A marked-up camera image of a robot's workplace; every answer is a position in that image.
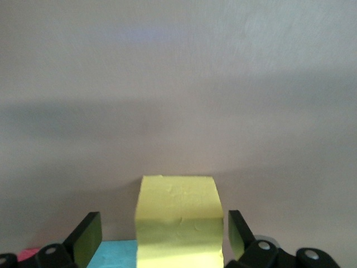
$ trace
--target pink object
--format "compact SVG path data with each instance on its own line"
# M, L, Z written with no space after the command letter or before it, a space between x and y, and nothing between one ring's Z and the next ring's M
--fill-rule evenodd
M18 261L23 261L25 259L28 259L32 257L34 254L38 253L39 250L40 250L39 248L28 248L26 250L23 250L19 254L17 254L17 259Z

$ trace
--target screw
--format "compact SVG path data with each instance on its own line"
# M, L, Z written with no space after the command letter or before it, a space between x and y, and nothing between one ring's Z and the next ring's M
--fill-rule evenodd
M45 254L49 255L49 254L54 253L55 251L56 251L55 247L50 247L50 248L46 249Z
M270 250L270 245L265 241L259 242L258 246L263 250Z
M318 254L313 251L313 250L307 250L305 251L305 255L313 260L318 260L319 259L319 256Z

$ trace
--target yellow block front face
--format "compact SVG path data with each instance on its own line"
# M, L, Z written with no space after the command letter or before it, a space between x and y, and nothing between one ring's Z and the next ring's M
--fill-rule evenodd
M138 268L222 268L223 210L212 177L144 176Z

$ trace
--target yellow block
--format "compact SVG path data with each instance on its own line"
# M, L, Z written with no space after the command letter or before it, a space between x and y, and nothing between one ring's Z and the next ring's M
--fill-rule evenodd
M137 268L222 268L223 210L212 177L144 176Z

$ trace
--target blue block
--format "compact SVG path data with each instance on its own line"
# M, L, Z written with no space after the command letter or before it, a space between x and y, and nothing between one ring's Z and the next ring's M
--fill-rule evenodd
M87 268L136 268L136 240L103 241Z

